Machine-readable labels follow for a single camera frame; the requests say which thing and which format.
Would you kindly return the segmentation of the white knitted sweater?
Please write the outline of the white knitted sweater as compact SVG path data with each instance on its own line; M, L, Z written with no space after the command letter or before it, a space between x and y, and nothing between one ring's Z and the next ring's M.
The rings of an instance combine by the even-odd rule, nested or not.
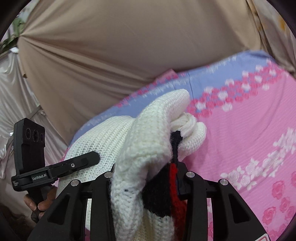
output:
M178 159L195 152L206 137L206 126L186 108L189 92L178 89L150 103L136 118L113 116L74 142L65 158L94 151L97 165L74 172L58 183L58 193L74 179L92 181L113 170L111 208L117 240L175 240L171 214L171 134L178 131Z

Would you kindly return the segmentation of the cream floral blanket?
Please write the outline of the cream floral blanket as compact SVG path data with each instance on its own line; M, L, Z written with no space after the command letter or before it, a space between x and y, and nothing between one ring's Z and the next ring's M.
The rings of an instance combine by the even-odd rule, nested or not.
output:
M286 71L295 76L295 36L279 12L268 1L248 1L264 49Z

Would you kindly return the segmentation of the beige fabric headboard cover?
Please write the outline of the beige fabric headboard cover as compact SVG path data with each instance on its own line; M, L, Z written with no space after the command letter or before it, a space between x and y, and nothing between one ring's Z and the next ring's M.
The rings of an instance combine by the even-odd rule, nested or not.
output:
M247 1L40 1L18 48L34 94L69 143L165 71L259 50L262 41Z

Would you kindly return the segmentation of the white satin curtain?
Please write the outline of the white satin curtain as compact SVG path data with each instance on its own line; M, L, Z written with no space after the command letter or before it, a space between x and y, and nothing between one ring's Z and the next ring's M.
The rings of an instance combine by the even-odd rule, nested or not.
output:
M1 54L1 203L13 213L30 217L31 211L23 202L25 192L15 192L11 184L11 177L16 173L13 129L23 118L30 118L45 128L46 165L59 162L67 144L41 109L29 82L23 78L18 54L7 51Z

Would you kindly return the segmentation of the pink blue floral bedsheet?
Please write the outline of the pink blue floral bedsheet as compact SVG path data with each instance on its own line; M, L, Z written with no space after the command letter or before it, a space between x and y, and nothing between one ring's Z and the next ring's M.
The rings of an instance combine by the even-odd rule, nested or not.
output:
M204 144L185 158L203 178L227 179L271 240L295 216L295 78L263 51L246 51L207 67L170 71L88 121L64 158L95 149L83 138L112 116L136 117L165 93L185 89L187 112L207 127Z

